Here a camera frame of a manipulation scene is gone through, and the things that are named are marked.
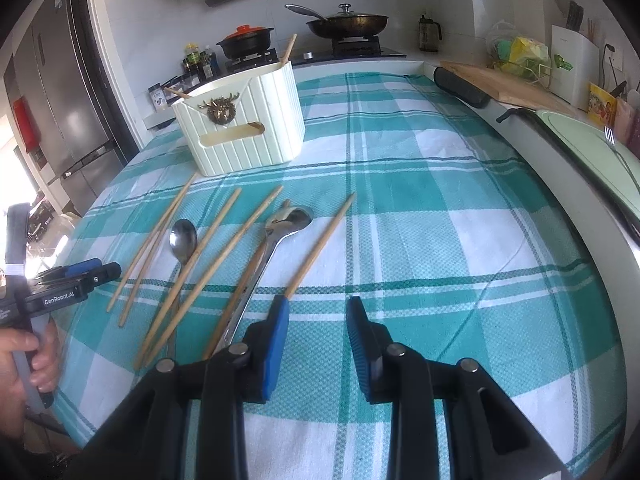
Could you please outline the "large steel spoon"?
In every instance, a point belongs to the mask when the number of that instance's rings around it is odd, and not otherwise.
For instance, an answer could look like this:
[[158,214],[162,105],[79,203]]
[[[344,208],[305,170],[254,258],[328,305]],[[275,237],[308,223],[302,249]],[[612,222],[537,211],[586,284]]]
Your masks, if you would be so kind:
[[306,227],[311,224],[311,220],[312,220],[311,212],[308,209],[306,209],[306,208],[304,208],[302,206],[291,206],[291,209],[288,211],[288,216],[281,223],[276,224],[274,226],[276,229],[273,231],[273,234],[280,233],[281,235],[283,235],[282,240],[285,240],[287,237],[290,237],[290,236],[292,236],[292,235],[294,235],[294,234],[296,234],[296,233],[298,233],[300,231],[303,231],[303,229],[306,229]]

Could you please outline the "small steel spoon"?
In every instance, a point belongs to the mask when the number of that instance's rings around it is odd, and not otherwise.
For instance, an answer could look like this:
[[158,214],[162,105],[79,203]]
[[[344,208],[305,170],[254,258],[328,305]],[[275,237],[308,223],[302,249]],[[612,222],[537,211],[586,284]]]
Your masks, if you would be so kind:
[[[180,271],[178,278],[182,275],[182,271],[188,264],[195,249],[198,247],[198,232],[196,232],[195,226],[188,219],[177,220],[171,228],[169,234],[169,245],[171,253],[177,259],[180,264]],[[169,313],[175,315],[178,310],[180,301],[180,292],[171,304]],[[176,334],[173,333],[167,343],[167,356],[168,358],[175,359],[176,357]]]

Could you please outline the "bamboo chopstick under spoon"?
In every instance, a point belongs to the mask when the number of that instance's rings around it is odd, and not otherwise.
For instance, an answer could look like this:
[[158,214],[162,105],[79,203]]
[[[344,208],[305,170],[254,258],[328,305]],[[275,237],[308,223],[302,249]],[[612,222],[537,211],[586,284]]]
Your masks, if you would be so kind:
[[260,242],[254,255],[252,255],[250,262],[247,263],[238,286],[236,286],[235,291],[232,292],[231,298],[224,308],[224,312],[222,312],[218,324],[214,329],[214,333],[210,337],[203,352],[203,360],[209,359],[216,351],[231,344],[246,306],[254,294],[255,287],[262,277],[271,256],[278,247],[280,240],[283,238],[283,235],[280,233],[273,234],[273,231],[276,229],[274,226],[281,223],[288,216],[290,209],[291,201],[287,198],[281,204],[280,208],[266,221],[265,237]]

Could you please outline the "teal white checked tablecloth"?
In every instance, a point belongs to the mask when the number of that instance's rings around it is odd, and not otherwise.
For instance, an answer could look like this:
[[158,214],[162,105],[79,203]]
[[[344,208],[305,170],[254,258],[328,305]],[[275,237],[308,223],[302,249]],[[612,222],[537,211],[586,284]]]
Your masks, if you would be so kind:
[[195,180],[179,131],[157,136],[78,224],[62,263],[129,266],[169,204],[213,230],[190,281],[239,244],[177,330],[197,361],[262,239],[250,215],[270,193],[314,221],[285,240],[244,320],[267,313],[339,210],[336,232],[291,304],[276,391],[247,405],[254,479],[382,479],[390,408],[358,385],[344,312],[351,296],[427,359],[477,360],[575,477],[626,418],[620,335],[608,295],[558,202],[486,122],[423,76],[345,74],[298,87],[306,136],[284,166]]

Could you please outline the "stainless steel refrigerator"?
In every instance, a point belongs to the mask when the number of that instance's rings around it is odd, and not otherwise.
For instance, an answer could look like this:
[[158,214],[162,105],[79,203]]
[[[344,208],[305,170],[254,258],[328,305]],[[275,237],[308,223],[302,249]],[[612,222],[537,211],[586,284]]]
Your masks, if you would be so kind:
[[4,74],[12,103],[22,100],[36,149],[63,203],[83,216],[136,154],[111,115],[82,48],[78,0],[43,0]]

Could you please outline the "cream ribbed utensil holder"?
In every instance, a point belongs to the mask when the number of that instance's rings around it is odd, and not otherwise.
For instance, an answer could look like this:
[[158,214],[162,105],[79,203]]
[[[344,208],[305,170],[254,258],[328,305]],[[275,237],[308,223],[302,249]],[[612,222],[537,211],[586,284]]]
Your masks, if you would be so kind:
[[204,177],[285,164],[302,151],[306,128],[291,63],[214,80],[171,108]]

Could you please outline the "black rolled mat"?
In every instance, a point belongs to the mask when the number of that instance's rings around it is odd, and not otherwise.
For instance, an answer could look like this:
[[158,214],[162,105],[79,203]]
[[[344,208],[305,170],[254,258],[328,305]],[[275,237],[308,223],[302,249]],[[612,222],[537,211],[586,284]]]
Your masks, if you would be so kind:
[[442,66],[435,68],[433,78],[434,83],[440,90],[444,90],[452,96],[455,96],[470,107],[481,110],[486,107],[491,100],[491,96],[485,91],[480,90],[480,88],[475,87],[474,84],[470,84],[469,81],[450,72],[450,70],[446,70],[446,68]]

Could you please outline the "sauce bottles cluster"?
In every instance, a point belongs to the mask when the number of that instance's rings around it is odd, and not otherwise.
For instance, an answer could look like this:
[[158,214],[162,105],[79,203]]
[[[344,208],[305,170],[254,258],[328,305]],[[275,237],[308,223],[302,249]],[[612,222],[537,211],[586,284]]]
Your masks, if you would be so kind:
[[214,80],[221,74],[215,52],[210,47],[201,50],[197,44],[184,47],[182,68],[186,74],[195,77],[199,84]]

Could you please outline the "wooden cutting board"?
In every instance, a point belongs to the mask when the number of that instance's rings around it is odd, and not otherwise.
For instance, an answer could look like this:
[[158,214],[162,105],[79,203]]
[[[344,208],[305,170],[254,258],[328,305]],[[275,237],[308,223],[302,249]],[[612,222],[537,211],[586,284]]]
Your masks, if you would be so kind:
[[492,68],[450,61],[442,61],[440,66],[501,103],[527,107],[532,110],[551,110],[572,117],[578,116],[573,107],[553,93],[544,90],[539,84],[527,82],[517,76]]

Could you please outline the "black gas stove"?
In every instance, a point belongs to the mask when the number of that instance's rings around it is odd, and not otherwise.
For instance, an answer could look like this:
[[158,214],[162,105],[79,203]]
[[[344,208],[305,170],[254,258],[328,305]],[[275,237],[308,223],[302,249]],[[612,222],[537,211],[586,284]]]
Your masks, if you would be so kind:
[[[303,66],[318,63],[334,63],[353,60],[370,60],[370,58],[405,58],[406,55],[387,49],[380,45],[378,37],[369,39],[331,41],[331,47],[324,50],[306,51],[292,54],[290,62],[293,66]],[[226,62],[228,74],[250,70],[280,61],[278,52],[273,48],[244,56],[244,58],[232,58]]]

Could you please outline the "black pot with red lid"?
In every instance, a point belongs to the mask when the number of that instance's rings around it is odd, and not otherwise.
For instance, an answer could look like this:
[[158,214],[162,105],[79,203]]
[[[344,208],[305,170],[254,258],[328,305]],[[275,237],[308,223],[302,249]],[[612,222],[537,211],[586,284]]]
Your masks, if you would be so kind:
[[272,31],[272,27],[241,25],[235,32],[217,42],[217,46],[221,47],[222,52],[229,60],[247,58],[270,49]]

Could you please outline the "light green tray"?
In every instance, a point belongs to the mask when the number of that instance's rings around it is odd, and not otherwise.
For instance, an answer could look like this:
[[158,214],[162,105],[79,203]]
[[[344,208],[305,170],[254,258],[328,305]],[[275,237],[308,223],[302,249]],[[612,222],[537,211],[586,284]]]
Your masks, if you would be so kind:
[[550,110],[535,113],[560,148],[614,204],[639,220],[639,159],[603,130]]

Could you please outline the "glass french press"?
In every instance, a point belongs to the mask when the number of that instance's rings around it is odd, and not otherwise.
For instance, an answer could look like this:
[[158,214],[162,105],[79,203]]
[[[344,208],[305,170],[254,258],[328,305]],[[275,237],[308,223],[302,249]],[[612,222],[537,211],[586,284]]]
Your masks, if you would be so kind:
[[442,41],[442,26],[424,14],[419,20],[419,49],[424,52],[437,53]]

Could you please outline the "dark wok with glass lid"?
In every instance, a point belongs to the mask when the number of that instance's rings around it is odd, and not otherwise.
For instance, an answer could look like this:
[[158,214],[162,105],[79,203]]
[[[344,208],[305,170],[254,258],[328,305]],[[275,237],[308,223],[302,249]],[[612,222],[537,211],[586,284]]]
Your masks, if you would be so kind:
[[341,3],[340,12],[327,16],[295,3],[285,3],[284,7],[295,14],[308,16],[307,27],[322,39],[371,39],[386,29],[388,23],[386,15],[355,12],[350,3]]

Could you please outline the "bag of vegetables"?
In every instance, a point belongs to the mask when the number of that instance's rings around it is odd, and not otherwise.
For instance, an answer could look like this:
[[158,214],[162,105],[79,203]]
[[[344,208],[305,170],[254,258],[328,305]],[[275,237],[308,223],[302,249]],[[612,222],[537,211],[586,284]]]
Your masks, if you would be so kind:
[[548,86],[554,73],[574,70],[561,55],[551,55],[545,44],[522,36],[514,25],[505,21],[497,22],[489,29],[486,48],[494,70],[536,84]]

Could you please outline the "yellow snack packet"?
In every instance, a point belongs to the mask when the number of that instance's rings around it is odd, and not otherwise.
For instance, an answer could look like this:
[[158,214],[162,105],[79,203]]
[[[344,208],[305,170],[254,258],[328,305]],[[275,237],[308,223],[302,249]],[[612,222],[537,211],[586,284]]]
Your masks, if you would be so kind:
[[617,101],[606,90],[590,82],[588,94],[587,117],[599,128],[612,128],[616,115]]

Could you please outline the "white knife block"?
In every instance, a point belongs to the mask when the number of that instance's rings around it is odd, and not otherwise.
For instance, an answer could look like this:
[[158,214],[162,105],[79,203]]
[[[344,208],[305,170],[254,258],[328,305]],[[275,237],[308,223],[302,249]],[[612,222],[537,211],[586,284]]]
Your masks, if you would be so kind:
[[599,49],[579,32],[551,27],[550,90],[584,112],[588,108],[589,85],[598,82]]

